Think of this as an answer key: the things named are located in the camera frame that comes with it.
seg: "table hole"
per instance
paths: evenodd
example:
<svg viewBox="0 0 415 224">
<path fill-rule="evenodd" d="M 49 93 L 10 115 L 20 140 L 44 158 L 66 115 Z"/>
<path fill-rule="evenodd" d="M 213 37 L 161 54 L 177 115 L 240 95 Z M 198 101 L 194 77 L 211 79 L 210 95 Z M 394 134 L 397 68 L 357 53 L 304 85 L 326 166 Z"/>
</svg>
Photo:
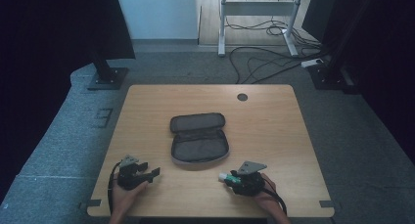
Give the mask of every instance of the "table hole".
<svg viewBox="0 0 415 224">
<path fill-rule="evenodd" d="M 246 94 L 239 94 L 237 98 L 238 98 L 239 101 L 245 102 L 248 99 L 248 95 L 246 95 Z"/>
</svg>

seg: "black stand base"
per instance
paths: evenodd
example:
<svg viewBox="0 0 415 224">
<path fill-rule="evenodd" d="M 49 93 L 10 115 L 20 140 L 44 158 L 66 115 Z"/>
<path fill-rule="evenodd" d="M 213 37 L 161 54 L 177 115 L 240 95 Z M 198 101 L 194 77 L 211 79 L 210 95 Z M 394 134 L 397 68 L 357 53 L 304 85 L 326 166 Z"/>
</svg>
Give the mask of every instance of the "black stand base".
<svg viewBox="0 0 415 224">
<path fill-rule="evenodd" d="M 324 65 L 308 67 L 314 87 L 318 90 L 343 90 L 346 94 L 357 94 L 354 85 L 348 85 L 345 78 L 339 72 L 330 74 L 329 69 Z"/>
<path fill-rule="evenodd" d="M 112 67 L 114 72 L 111 80 L 103 80 L 98 73 L 95 73 L 88 86 L 88 90 L 118 90 L 121 87 L 124 77 L 128 74 L 127 67 Z"/>
</svg>

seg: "gray carpet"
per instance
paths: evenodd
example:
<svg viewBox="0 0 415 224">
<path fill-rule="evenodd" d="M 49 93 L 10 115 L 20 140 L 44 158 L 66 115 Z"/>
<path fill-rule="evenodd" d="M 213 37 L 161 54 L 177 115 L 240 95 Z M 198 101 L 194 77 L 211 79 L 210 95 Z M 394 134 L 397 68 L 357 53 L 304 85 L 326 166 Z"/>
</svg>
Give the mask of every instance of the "gray carpet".
<svg viewBox="0 0 415 224">
<path fill-rule="evenodd" d="M 111 67 L 129 68 L 120 90 L 88 91 L 95 73 L 92 65 L 72 74 L 66 101 L 1 204 L 0 223 L 107 223 L 108 218 L 88 216 L 86 204 L 128 87 L 237 80 L 229 53 L 219 58 L 210 48 L 165 50 L 137 49 L 135 61 L 109 61 Z M 241 80 L 249 76 L 250 57 L 276 58 L 252 50 L 236 54 Z M 250 61 L 252 68 L 259 64 Z M 254 76 L 262 78 L 279 69 L 266 66 Z M 293 218 L 293 223 L 415 223 L 415 167 L 361 96 L 315 90 L 301 67 L 260 83 L 293 86 L 336 206 L 332 219 Z"/>
</svg>

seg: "forearm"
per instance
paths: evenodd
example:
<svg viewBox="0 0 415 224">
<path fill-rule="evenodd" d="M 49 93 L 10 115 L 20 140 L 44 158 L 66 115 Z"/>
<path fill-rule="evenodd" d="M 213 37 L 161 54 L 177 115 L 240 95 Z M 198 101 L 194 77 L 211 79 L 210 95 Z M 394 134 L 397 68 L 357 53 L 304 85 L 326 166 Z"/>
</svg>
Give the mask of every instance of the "forearm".
<svg viewBox="0 0 415 224">
<path fill-rule="evenodd" d="M 275 223 L 277 224 L 290 224 L 290 219 L 288 219 L 287 215 L 284 213 L 281 206 L 275 202 L 275 204 L 270 205 L 265 209 L 274 219 Z"/>
<path fill-rule="evenodd" d="M 111 214 L 110 224 L 121 224 L 124 221 L 126 213 L 124 211 L 114 210 Z"/>
</svg>

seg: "white wall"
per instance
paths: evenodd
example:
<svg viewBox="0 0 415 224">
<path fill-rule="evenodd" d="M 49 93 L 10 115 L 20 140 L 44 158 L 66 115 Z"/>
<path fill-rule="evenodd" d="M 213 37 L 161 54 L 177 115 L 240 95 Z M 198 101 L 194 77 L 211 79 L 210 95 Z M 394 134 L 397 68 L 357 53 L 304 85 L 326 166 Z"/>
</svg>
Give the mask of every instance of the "white wall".
<svg viewBox="0 0 415 224">
<path fill-rule="evenodd" d="M 119 0 L 131 39 L 197 39 L 195 0 Z"/>
</svg>

